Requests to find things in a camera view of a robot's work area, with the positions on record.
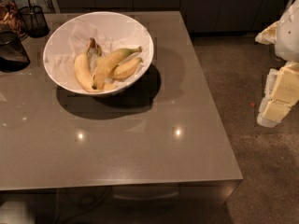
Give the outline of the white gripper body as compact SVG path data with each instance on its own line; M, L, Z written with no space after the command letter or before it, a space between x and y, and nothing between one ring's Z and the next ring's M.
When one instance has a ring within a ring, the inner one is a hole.
M277 27L275 53L289 62L299 62L299 0L281 16Z

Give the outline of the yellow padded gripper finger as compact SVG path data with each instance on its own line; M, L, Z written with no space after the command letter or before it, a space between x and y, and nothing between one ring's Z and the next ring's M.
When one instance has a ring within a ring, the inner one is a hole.
M289 114L299 101L299 63L286 62L279 70L271 69L259 107L259 125L273 128Z
M262 30L255 37L255 41L264 45L275 44L277 40L278 22L273 22L270 26Z

